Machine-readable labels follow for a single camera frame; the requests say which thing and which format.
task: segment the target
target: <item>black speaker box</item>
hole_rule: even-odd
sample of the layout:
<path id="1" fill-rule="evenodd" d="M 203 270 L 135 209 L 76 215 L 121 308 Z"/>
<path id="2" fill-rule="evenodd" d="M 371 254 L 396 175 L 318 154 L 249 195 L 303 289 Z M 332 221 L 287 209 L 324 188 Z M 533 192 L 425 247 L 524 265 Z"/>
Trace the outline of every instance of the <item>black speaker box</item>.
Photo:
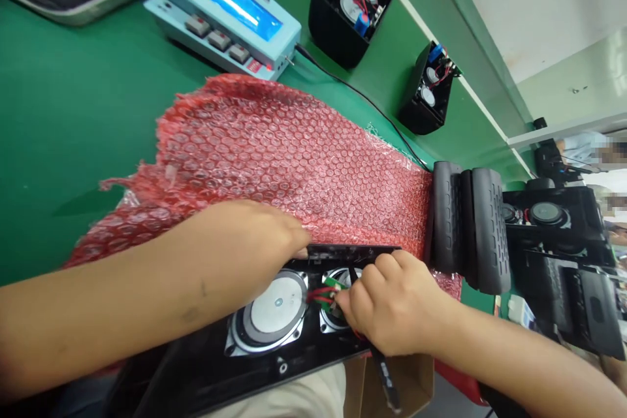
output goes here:
<path id="1" fill-rule="evenodd" d="M 531 249 L 576 263 L 614 266 L 594 192 L 584 186 L 503 193 L 511 249 Z"/>

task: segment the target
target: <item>finger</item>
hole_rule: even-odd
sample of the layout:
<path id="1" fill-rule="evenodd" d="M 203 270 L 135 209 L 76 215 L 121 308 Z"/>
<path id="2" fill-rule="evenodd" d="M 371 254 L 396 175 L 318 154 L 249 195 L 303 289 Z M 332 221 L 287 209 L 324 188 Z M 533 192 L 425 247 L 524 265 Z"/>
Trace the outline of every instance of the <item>finger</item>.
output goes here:
<path id="1" fill-rule="evenodd" d="M 368 291 L 372 300 L 377 300 L 385 291 L 385 278 L 374 264 L 367 265 L 364 268 L 361 278 L 364 287 Z"/>
<path id="2" fill-rule="evenodd" d="M 348 292 L 351 296 L 351 312 L 353 312 L 353 318 L 358 325 L 357 329 L 367 335 L 368 325 L 372 321 L 374 311 L 372 298 L 361 279 L 357 280 Z"/>
<path id="3" fill-rule="evenodd" d="M 294 258 L 294 259 L 307 259 L 307 258 L 309 258 L 309 253 L 307 252 L 307 247 L 301 248 L 300 250 L 298 250 L 296 253 L 294 253 L 294 256 L 292 258 Z"/>
<path id="4" fill-rule="evenodd" d="M 281 213 L 281 222 L 285 224 L 288 229 L 302 228 L 302 222 L 297 217 L 286 214 L 285 212 Z"/>
<path id="5" fill-rule="evenodd" d="M 403 268 L 400 267 L 398 261 L 396 261 L 392 255 L 388 255 L 387 253 L 379 255 L 374 262 L 374 265 L 388 281 L 402 276 L 403 274 Z"/>
<path id="6" fill-rule="evenodd" d="M 394 250 L 392 256 L 404 270 L 422 263 L 422 261 L 405 250 Z"/>
<path id="7" fill-rule="evenodd" d="M 291 229 L 290 233 L 292 236 L 292 241 L 290 243 L 291 253 L 298 253 L 302 249 L 306 249 L 307 245 L 312 242 L 311 234 L 302 227 Z"/>
<path id="8" fill-rule="evenodd" d="M 346 318 L 346 321 L 351 326 L 351 328 L 359 331 L 359 325 L 355 320 L 355 316 L 353 315 L 353 310 L 351 308 L 350 291 L 348 289 L 342 289 L 335 295 L 335 301 L 340 306 L 340 309 L 342 309 L 342 313 L 344 314 L 344 317 Z"/>

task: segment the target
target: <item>red bubble wrap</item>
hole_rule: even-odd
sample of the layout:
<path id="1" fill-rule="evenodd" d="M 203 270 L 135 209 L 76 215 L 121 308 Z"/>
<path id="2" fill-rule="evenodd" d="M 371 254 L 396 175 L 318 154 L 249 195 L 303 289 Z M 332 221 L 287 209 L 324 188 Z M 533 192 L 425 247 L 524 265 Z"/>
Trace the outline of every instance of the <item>red bubble wrap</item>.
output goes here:
<path id="1" fill-rule="evenodd" d="M 228 199 L 295 215 L 315 243 L 423 252 L 431 174 L 307 93 L 224 74 L 178 95 L 158 124 L 157 163 L 103 183 L 128 192 L 65 267 L 141 244 Z M 436 279 L 460 298 L 458 276 Z"/>

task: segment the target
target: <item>white shirt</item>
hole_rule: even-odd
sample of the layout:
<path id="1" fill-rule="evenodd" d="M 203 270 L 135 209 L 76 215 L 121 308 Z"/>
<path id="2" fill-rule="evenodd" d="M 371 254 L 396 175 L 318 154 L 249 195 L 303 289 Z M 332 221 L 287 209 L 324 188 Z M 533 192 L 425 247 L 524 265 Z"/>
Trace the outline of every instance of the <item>white shirt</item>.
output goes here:
<path id="1" fill-rule="evenodd" d="M 606 147 L 610 139 L 598 132 L 584 132 L 564 139 L 562 156 L 571 167 L 583 168 L 586 165 L 601 163 L 598 149 Z"/>

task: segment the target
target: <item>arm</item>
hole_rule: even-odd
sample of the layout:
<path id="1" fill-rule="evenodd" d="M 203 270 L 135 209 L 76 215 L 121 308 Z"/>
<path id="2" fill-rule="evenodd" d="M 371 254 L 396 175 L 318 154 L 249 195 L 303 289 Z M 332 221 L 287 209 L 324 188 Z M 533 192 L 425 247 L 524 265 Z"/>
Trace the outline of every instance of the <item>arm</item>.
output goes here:
<path id="1" fill-rule="evenodd" d="M 384 354 L 431 354 L 531 414 L 627 416 L 627 398 L 591 365 L 534 332 L 452 299 L 405 251 L 379 256 L 336 300 L 351 326 Z"/>
<path id="2" fill-rule="evenodd" d="M 308 242 L 278 209 L 226 202 L 96 263 L 0 288 L 0 399 L 61 385 L 234 312 Z"/>
<path id="3" fill-rule="evenodd" d="M 623 349 L 627 355 L 627 347 L 624 344 Z M 603 355 L 599 356 L 599 359 L 603 373 L 627 396 L 627 362 Z"/>

